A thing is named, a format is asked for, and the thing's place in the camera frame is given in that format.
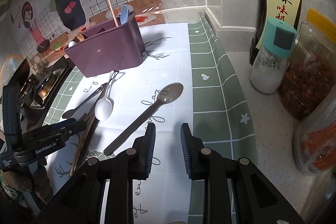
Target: bottle label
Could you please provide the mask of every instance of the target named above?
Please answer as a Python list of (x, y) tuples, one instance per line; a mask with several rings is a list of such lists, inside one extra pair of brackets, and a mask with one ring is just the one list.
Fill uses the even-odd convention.
[[(266, 0), (266, 19), (268, 17), (275, 17), (294, 26), (300, 1), (301, 0)], [(264, 25), (260, 40), (256, 46), (258, 49), (260, 49), (263, 40), (265, 27), (266, 24)]]

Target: red heart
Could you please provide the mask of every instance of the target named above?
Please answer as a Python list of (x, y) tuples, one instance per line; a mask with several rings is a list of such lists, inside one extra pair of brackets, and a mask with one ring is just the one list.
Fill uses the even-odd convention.
[(70, 2), (70, 3), (69, 3), (69, 6), (70, 6), (70, 8), (72, 9), (73, 7), (76, 6), (76, 2), (75, 2), (75, 1)]
[(68, 7), (66, 7), (65, 9), (64, 9), (64, 12), (66, 13), (66, 14), (70, 14), (71, 13), (71, 8), (70, 8), (70, 6), (68, 5)]

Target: salt shaker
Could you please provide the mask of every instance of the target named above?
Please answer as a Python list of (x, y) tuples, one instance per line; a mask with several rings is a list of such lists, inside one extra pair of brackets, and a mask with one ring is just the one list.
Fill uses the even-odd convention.
[(250, 80), (262, 93), (277, 91), (295, 44), (296, 30), (277, 18), (268, 18), (262, 35), (262, 45), (253, 63)]

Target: yellow lid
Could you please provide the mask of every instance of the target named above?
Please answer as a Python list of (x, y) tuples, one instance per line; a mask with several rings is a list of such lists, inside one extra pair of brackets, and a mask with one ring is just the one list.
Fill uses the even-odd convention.
[(307, 21), (319, 29), (332, 42), (336, 43), (336, 24), (313, 8), (308, 10)]

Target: screw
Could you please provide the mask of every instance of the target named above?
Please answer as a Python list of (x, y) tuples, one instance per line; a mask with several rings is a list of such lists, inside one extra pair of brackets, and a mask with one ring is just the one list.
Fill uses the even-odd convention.
[(129, 148), (126, 150), (127, 155), (134, 155), (137, 152), (135, 148)]
[(239, 162), (243, 165), (248, 165), (250, 163), (249, 159), (247, 158), (241, 158)]
[(204, 155), (209, 155), (211, 153), (211, 150), (209, 148), (202, 148), (201, 153)]
[(89, 159), (87, 160), (87, 164), (88, 164), (88, 165), (95, 165), (97, 162), (98, 162), (98, 159), (95, 158), (95, 157), (93, 157), (93, 158), (89, 158)]

